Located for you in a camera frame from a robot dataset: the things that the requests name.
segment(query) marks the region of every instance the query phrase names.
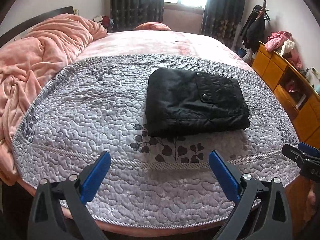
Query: drawer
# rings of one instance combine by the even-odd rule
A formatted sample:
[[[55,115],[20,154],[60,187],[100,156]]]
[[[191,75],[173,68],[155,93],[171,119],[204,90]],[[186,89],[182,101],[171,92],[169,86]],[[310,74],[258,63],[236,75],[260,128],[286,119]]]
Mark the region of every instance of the drawer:
[[[279,67],[281,68],[283,71],[285,71],[285,68],[287,67],[287,63],[281,58],[279,57],[277,54],[273,54],[271,57],[271,60]]]
[[[280,69],[272,60],[270,60],[262,79],[273,91],[279,83],[280,78],[283,75],[282,69]]]
[[[302,142],[305,142],[317,130],[319,122],[309,102],[306,102],[300,110],[293,125]]]
[[[306,143],[320,149],[320,128],[318,128],[313,135],[308,138]]]
[[[257,56],[252,64],[252,68],[257,72],[259,76],[262,77],[264,71],[266,70],[270,59],[266,57],[263,53],[258,51]]]
[[[308,102],[310,103],[313,111],[315,111],[316,117],[318,119],[318,121],[320,122],[320,102],[318,101],[318,99],[316,98],[315,95],[312,95]]]
[[[269,53],[269,51],[267,51],[266,47],[263,46],[262,44],[260,44],[259,51],[261,53],[263,53],[264,55],[266,55],[268,58],[271,58],[271,56],[272,56],[272,53]]]
[[[298,115],[298,110],[290,101],[290,95],[287,95],[288,92],[285,91],[282,88],[282,86],[277,85],[277,87],[276,87],[275,91],[273,91],[273,93],[276,96],[276,98],[279,100],[283,109],[288,114],[290,120],[293,121]]]

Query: window sill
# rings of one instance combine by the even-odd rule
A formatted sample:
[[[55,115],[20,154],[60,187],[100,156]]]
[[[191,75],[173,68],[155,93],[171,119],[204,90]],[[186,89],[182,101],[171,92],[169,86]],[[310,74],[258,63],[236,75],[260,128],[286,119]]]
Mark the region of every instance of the window sill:
[[[192,7],[192,6],[182,5],[178,3],[170,3],[170,2],[164,3],[164,9],[191,12],[191,13],[196,13],[200,15],[203,15],[203,12],[204,12],[204,8]]]

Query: snap button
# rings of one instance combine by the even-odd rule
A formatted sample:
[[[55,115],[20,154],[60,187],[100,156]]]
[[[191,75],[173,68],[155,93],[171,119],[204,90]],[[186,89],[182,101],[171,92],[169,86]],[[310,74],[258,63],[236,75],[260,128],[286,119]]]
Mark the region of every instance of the snap button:
[[[208,97],[208,95],[203,94],[203,95],[202,95],[202,99],[203,99],[203,100],[208,100],[208,99],[209,99],[209,97]]]

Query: gray quilted bedspread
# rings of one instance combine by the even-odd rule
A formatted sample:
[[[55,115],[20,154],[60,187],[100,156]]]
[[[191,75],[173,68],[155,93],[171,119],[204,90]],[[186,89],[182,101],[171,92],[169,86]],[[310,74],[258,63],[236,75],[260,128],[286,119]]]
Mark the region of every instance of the gray quilted bedspread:
[[[148,77],[159,67],[236,78],[250,127],[149,137]],[[129,227],[185,228],[223,220],[234,206],[207,163],[212,150],[242,172],[262,180],[277,176],[287,185],[299,168],[281,154],[285,143],[297,145],[297,135],[256,73],[193,57],[127,55],[88,58],[62,69],[28,109],[12,146],[23,180],[33,187],[42,178],[61,181],[80,173],[108,151],[110,171],[87,203],[92,216]]]

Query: wooden dresser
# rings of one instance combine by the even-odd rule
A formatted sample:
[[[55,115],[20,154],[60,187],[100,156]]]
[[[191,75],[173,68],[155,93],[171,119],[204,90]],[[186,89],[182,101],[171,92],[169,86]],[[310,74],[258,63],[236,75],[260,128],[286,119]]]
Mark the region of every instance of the wooden dresser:
[[[320,96],[309,82],[279,53],[269,53],[262,42],[252,68],[287,112],[299,140],[320,148]],[[298,91],[288,92],[289,84]]]

